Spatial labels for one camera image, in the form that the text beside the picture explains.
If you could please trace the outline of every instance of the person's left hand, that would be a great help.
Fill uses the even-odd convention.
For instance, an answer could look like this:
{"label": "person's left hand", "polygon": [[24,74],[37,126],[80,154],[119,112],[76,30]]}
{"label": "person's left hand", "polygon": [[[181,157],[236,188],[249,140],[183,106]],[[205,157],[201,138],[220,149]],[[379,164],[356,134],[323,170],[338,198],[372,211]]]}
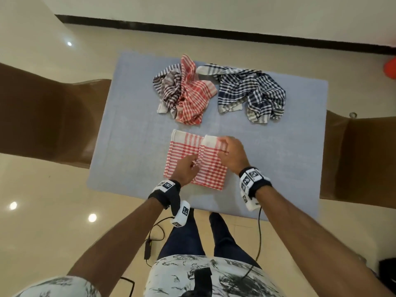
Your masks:
{"label": "person's left hand", "polygon": [[193,167],[193,161],[198,158],[198,155],[187,155],[177,162],[175,171],[169,179],[176,180],[181,186],[189,184],[198,174],[199,167]]}

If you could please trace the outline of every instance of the hand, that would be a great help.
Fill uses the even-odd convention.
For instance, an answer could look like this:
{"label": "hand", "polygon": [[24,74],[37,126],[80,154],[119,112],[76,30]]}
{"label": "hand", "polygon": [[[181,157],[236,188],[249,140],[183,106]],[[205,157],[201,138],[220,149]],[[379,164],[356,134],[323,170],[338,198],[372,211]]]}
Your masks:
{"label": "hand", "polygon": [[198,165],[193,167],[193,161],[198,158],[198,155],[187,155],[177,162],[175,171],[171,178],[180,183],[181,186],[189,184],[199,172]]}
{"label": "hand", "polygon": [[221,160],[221,164],[225,165],[236,175],[239,175],[240,171],[250,166],[244,146],[240,140],[234,137],[219,137],[218,140],[227,144],[228,151],[228,154],[224,151],[217,153],[217,156]]}

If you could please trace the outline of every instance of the shirt sleeve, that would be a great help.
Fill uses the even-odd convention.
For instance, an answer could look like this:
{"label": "shirt sleeve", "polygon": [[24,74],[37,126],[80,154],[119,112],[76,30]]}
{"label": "shirt sleeve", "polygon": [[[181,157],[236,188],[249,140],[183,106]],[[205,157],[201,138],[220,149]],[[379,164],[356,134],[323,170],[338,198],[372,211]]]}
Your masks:
{"label": "shirt sleeve", "polygon": [[88,281],[77,276],[58,276],[33,284],[13,297],[101,297]]}

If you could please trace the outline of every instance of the forearm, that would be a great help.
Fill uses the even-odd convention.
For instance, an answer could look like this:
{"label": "forearm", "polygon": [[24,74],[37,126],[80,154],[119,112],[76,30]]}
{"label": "forearm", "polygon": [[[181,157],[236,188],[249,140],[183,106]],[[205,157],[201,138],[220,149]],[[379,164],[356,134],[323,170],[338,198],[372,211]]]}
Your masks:
{"label": "forearm", "polygon": [[86,279],[102,297],[109,296],[163,209],[157,199],[146,200],[93,244],[68,275]]}
{"label": "forearm", "polygon": [[275,189],[264,186],[256,198],[320,297],[393,296],[354,252]]}

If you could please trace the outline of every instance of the leg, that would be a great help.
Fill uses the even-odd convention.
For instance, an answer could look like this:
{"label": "leg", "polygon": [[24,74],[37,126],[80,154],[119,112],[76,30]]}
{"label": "leg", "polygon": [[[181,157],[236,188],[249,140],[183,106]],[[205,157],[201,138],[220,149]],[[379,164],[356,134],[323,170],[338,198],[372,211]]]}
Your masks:
{"label": "leg", "polygon": [[194,219],[194,209],[190,209],[187,223],[174,227],[162,247],[158,259],[175,254],[205,255]]}
{"label": "leg", "polygon": [[213,239],[215,240],[215,256],[239,260],[261,269],[259,264],[235,243],[234,238],[228,230],[227,224],[220,214],[211,213],[209,221],[213,232]]}

